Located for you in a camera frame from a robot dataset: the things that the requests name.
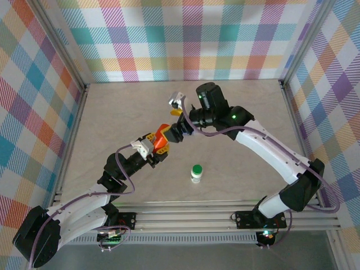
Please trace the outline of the orange pill bottle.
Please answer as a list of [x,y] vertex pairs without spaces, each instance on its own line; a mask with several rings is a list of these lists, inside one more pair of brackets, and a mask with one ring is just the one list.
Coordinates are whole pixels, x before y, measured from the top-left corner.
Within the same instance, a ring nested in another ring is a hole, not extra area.
[[170,128],[169,124],[162,124],[155,133],[155,140],[153,142],[154,150],[153,152],[157,152],[157,150],[162,149],[167,145],[168,140],[164,136],[164,132]]

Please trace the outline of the white bottle with green cap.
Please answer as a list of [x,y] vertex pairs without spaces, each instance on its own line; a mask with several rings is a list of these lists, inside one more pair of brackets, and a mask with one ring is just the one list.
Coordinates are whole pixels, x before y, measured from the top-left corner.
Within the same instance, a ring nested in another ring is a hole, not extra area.
[[191,169],[191,181],[193,183],[199,183],[203,174],[203,168],[200,164],[196,164]]

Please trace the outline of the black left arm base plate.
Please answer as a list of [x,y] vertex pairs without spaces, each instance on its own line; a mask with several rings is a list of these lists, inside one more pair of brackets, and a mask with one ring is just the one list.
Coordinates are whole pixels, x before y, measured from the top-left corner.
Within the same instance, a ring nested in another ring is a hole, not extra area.
[[121,226],[126,226],[133,230],[136,225],[136,213],[135,212],[114,212],[106,214],[106,219],[103,225],[95,228],[95,230],[106,230],[108,228],[112,230],[119,230]]

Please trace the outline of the aluminium side rail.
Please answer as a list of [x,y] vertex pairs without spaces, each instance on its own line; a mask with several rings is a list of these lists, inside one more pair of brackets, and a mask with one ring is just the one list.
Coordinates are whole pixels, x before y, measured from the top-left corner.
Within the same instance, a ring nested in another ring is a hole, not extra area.
[[[281,93],[285,100],[285,104],[291,119],[295,136],[298,141],[298,145],[300,147],[300,152],[302,155],[308,156],[308,151],[305,147],[304,139],[295,116],[295,110],[293,109],[290,97],[287,92],[287,87],[283,80],[279,80],[278,82],[280,85]],[[342,232],[335,229],[325,230],[325,232],[338,270],[356,270],[355,266],[352,263],[351,257],[349,257],[349,252],[346,247]]]
[[58,176],[56,178],[54,189],[53,189],[50,201],[49,201],[49,206],[52,206],[54,203],[58,203],[60,201],[60,199],[61,199],[62,189],[63,189],[66,173],[68,171],[68,167],[69,167],[69,164],[70,164],[70,160],[71,160],[71,156],[72,156],[72,153],[73,153],[76,136],[77,136],[77,133],[78,133],[80,121],[81,121],[81,118],[82,118],[82,115],[83,115],[83,111],[84,111],[84,108],[85,108],[85,104],[86,104],[86,100],[87,100],[87,97],[88,97],[88,92],[90,90],[90,87],[91,87],[90,84],[86,84],[85,87],[84,87],[84,91],[82,92],[82,94],[80,96],[78,111],[76,113],[76,117],[74,119],[73,126],[71,128],[69,141],[68,141],[68,144],[67,144],[65,152],[64,152],[64,158],[63,158],[62,163],[61,163],[59,174],[58,174]]

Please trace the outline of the long aluminium base rail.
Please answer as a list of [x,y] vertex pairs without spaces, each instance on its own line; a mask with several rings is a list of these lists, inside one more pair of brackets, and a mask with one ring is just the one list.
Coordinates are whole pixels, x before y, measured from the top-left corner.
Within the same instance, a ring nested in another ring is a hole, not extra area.
[[[254,201],[168,201],[120,202],[113,204],[120,212],[135,212],[135,232],[224,232],[236,231],[230,215],[240,210],[252,210]],[[285,213],[292,231],[339,230],[336,214],[326,214],[305,208],[302,212]]]

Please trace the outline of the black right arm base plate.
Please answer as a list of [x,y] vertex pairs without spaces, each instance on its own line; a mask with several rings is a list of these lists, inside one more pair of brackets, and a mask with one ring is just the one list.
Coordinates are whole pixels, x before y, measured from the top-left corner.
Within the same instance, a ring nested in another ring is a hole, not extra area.
[[254,211],[236,211],[230,216],[236,223],[237,229],[278,229],[286,228],[286,218],[284,213],[275,215],[273,218],[266,218],[261,213]]

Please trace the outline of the aluminium frame post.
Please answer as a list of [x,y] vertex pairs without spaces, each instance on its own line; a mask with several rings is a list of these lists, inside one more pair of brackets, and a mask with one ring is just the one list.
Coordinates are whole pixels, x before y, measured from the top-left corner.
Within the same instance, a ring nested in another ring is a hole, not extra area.
[[282,71],[277,72],[278,81],[282,85],[287,84],[295,75],[335,2],[336,0],[309,0],[305,5],[282,60]]
[[28,0],[29,4],[32,4],[32,8],[37,12],[37,16],[40,19],[40,23],[44,27],[47,35],[49,36],[50,41],[54,45],[55,50],[60,55],[60,58],[64,62],[65,66],[68,68],[70,75],[75,79],[77,86],[80,87],[82,92],[85,92],[87,89],[87,84],[84,82],[80,73],[75,66],[75,63],[71,59],[67,49],[65,48],[64,43],[62,42],[58,31],[54,27],[51,19],[49,18],[46,9],[41,4],[40,0]]

